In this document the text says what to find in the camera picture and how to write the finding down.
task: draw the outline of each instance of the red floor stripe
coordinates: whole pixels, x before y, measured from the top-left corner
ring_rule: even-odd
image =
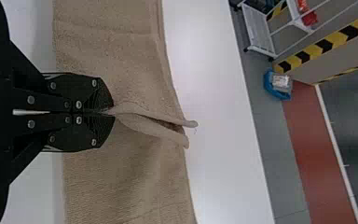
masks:
[[[293,100],[283,108],[312,224],[355,224],[315,88],[295,82]]]

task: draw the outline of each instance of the white shelf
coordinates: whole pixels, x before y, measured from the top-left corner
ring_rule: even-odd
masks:
[[[280,55],[284,54],[287,50],[289,50],[293,46],[297,45],[299,42],[303,41],[308,36],[315,33],[317,30],[325,26],[334,18],[338,17],[342,13],[349,10],[351,7],[354,7],[355,5],[358,4],[358,0],[356,0],[356,2],[354,2],[352,5],[345,8],[337,15],[333,16],[331,20],[324,22],[316,30],[313,30],[311,27],[306,26],[302,21],[302,19],[305,16],[309,15],[311,12],[317,10],[320,7],[323,7],[326,3],[330,2],[330,0],[323,0],[321,3],[319,3],[313,8],[310,8],[306,13],[302,13],[302,14],[300,14],[300,11],[298,9],[297,0],[285,0],[285,1],[290,11],[291,20],[274,32],[271,32],[269,29],[269,25],[267,23],[267,15],[246,5],[247,0],[242,0],[242,2],[238,4],[238,7],[242,7],[243,17],[245,19],[246,28],[248,30],[248,34],[251,40],[251,46],[248,47],[249,50],[260,52],[272,58],[277,58]],[[301,39],[299,39],[293,46],[283,50],[282,52],[276,52],[274,43],[272,41],[272,37],[288,26],[295,26],[298,29],[303,30],[307,34]]]

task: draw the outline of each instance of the blue container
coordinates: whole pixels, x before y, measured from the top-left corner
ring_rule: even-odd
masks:
[[[291,94],[287,92],[281,92],[281,91],[275,91],[274,87],[272,86],[271,77],[274,75],[274,72],[272,69],[269,69],[267,73],[264,75],[264,88],[266,91],[271,93],[273,96],[277,97],[280,100],[283,101],[290,101],[292,99]]]

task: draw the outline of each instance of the bolt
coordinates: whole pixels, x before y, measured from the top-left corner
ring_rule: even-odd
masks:
[[[81,106],[82,106],[83,104],[80,102],[80,101],[76,101],[76,108],[77,109],[81,109]]]
[[[81,117],[76,118],[76,124],[81,124],[83,122],[83,119]]]
[[[28,104],[33,105],[34,104],[34,97],[33,96],[28,96],[27,102],[28,102]]]
[[[28,128],[33,129],[34,128],[34,120],[28,120]]]
[[[51,82],[51,83],[50,83],[50,88],[51,88],[52,90],[57,89],[57,84],[56,84],[55,82]]]
[[[54,135],[52,135],[52,136],[49,138],[49,142],[50,142],[50,143],[55,142],[55,136],[54,136]]]

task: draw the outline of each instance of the towel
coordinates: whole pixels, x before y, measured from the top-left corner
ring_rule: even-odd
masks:
[[[161,0],[56,0],[64,72],[101,77],[117,122],[100,149],[63,156],[66,223],[195,224],[189,147],[168,62]]]

